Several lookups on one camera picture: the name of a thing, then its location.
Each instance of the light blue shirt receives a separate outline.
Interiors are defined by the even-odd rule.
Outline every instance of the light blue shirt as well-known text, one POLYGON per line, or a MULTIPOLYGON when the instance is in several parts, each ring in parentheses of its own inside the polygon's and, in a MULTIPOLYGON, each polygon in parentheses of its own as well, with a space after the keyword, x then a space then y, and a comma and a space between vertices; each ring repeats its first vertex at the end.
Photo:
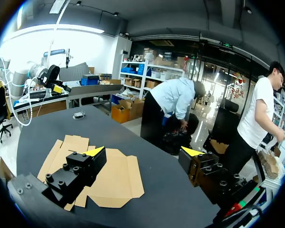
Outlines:
POLYGON ((181 120, 194 99, 194 83, 184 77, 171 79, 156 86, 151 94, 165 114, 175 112, 176 118, 181 120))

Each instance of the office chair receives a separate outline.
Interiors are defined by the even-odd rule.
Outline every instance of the office chair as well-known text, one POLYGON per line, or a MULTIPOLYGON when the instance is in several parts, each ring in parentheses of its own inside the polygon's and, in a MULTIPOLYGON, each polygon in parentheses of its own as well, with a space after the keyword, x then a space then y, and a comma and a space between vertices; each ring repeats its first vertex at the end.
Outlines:
POLYGON ((2 143, 2 135, 3 132, 6 134, 6 132, 10 134, 10 131, 7 129, 8 127, 12 127, 13 125, 8 124, 6 126, 3 125, 3 122, 5 121, 5 119, 8 118, 8 110, 7 110, 7 104, 6 104, 6 99, 5 99, 5 89, 4 87, 0 87, 0 124, 2 125, 2 128, 0 129, 0 143, 2 143))
POLYGON ((239 116, 236 114, 238 104, 226 99, 222 101, 222 104, 224 105, 218 108, 218 115, 215 119, 213 129, 209 130, 209 136, 203 145, 206 151, 213 152, 218 156, 221 154, 215 151, 210 140, 213 139, 218 143, 229 145, 232 142, 240 121, 239 116))

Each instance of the yellow tag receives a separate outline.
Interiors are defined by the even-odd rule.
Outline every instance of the yellow tag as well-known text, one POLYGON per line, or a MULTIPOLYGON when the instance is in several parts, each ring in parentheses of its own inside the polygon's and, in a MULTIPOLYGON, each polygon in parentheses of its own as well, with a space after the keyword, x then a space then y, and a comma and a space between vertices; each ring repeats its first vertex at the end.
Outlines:
POLYGON ((54 92, 60 94, 60 93, 62 93, 62 88, 61 88, 60 86, 55 85, 55 86, 54 86, 54 92))
POLYGON ((98 154, 103 148, 104 148, 104 146, 99 147, 99 148, 96 148, 96 149, 94 149, 94 150, 90 150, 90 151, 87 151, 87 152, 83 152, 83 153, 85 153, 86 155, 89 155, 89 156, 94 157, 94 156, 95 156, 96 154, 98 154))
POLYGON ((191 157, 199 155, 199 154, 204 154, 203 152, 200 151, 195 151, 186 147, 181 147, 185 152, 187 152, 191 157))

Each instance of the exit sign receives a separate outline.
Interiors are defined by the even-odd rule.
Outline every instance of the exit sign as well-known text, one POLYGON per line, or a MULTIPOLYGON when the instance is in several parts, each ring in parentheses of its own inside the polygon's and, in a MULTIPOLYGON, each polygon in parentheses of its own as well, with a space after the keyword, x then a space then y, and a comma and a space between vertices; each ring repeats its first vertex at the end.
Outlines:
POLYGON ((230 49, 233 48, 233 46, 231 44, 228 44, 228 43, 225 43, 225 42, 222 42, 222 46, 226 47, 226 48, 230 48, 230 49))

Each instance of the white t-shirt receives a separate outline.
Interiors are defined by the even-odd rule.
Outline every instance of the white t-shirt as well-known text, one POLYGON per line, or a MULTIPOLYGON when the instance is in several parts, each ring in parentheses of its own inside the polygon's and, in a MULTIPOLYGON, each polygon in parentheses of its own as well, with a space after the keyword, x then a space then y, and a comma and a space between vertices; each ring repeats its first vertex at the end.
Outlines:
POLYGON ((151 94, 165 114, 175 112, 176 118, 181 120, 194 99, 194 83, 184 77, 171 79, 160 83, 151 94))
POLYGON ((245 140, 245 142, 256 149, 267 135, 265 131, 255 121, 255 110, 257 100, 263 100, 267 105, 266 114, 270 120, 274 115, 274 90, 267 77, 260 78, 255 86, 252 94, 251 104, 245 118, 239 123, 237 131, 239 135, 245 140))

